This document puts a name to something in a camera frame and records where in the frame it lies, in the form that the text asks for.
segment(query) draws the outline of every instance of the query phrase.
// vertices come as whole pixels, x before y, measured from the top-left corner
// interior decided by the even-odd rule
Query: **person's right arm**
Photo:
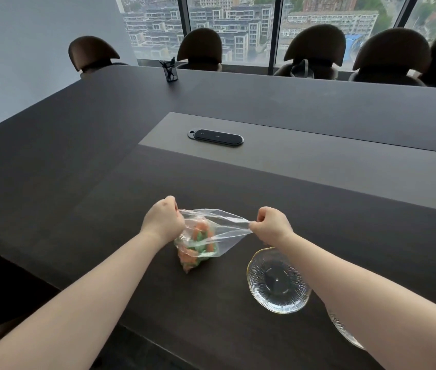
[[[276,209],[259,209],[250,228],[289,258],[386,370],[436,370],[436,304],[301,238]]]

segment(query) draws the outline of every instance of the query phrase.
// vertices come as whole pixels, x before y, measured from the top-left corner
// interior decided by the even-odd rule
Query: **black mesh pen holder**
[[[175,57],[171,61],[160,61],[159,64],[163,67],[167,82],[178,80],[177,68],[175,67]]]

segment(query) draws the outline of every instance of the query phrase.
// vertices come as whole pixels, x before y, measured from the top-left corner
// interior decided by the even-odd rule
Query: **plate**
[[[340,333],[345,337],[345,339],[347,339],[349,342],[351,342],[353,345],[355,345],[357,348],[360,349],[364,349],[365,348],[362,346],[361,343],[359,343],[357,341],[356,338],[353,337],[353,335],[351,333],[349,333],[346,329],[345,326],[343,325],[343,323],[341,323],[339,321],[339,319],[336,317],[336,315],[330,311],[329,309],[327,309],[327,313],[331,318],[331,322],[334,324],[334,326],[338,329],[338,331],[340,331]]]
[[[261,249],[252,257],[247,283],[259,304],[279,314],[301,310],[311,293],[302,275],[274,247]]]

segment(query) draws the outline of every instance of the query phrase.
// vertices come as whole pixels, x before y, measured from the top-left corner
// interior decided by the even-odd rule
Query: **plastic bag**
[[[185,230],[175,239],[186,273],[211,257],[220,257],[250,234],[249,221],[218,209],[180,210]]]

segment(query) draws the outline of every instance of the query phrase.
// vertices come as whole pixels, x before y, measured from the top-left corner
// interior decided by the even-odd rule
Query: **dark tabletop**
[[[436,210],[138,145],[170,111],[436,151],[436,89],[115,66],[0,124],[0,255],[61,289],[134,236],[168,194],[253,219],[270,205],[330,252],[436,303]],[[247,236],[183,273],[173,246],[121,323],[203,369],[380,368],[313,294],[273,314],[252,297]]]

